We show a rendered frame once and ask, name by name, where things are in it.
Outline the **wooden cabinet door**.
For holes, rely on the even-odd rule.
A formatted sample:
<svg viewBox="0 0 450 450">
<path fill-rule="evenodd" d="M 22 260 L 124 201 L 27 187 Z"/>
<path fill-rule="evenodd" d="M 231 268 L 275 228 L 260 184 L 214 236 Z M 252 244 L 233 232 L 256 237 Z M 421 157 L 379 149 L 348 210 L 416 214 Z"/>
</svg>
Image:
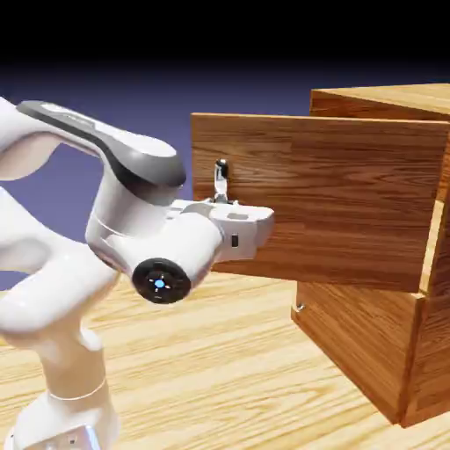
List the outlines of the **wooden cabinet door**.
<svg viewBox="0 0 450 450">
<path fill-rule="evenodd" d="M 425 297 L 300 282 L 291 318 L 393 424 L 409 401 Z M 297 313 L 300 303 L 305 309 Z"/>
<path fill-rule="evenodd" d="M 195 113 L 192 189 L 275 213 L 251 261 L 219 272 L 418 290 L 450 123 Z"/>
</svg>

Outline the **wooden cabinet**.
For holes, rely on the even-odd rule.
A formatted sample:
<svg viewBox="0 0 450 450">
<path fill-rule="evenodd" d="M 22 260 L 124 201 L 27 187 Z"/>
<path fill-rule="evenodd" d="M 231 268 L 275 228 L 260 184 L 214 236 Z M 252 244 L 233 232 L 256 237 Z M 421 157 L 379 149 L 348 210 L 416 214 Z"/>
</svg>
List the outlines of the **wooden cabinet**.
<svg viewBox="0 0 450 450">
<path fill-rule="evenodd" d="M 425 297 L 402 427 L 450 411 L 450 132 L 420 288 Z"/>
</svg>

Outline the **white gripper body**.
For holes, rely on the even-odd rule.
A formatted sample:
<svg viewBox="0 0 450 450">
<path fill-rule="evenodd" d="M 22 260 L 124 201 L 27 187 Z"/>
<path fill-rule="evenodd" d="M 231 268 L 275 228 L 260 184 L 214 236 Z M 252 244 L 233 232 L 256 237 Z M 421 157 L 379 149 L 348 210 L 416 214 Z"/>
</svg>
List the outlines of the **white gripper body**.
<svg viewBox="0 0 450 450">
<path fill-rule="evenodd" d="M 236 200 L 231 203 L 175 200 L 170 218 L 182 213 L 199 213 L 210 219 L 222 232 L 230 248 L 261 247 L 272 233 L 274 211 L 268 207 L 246 206 Z"/>
</svg>

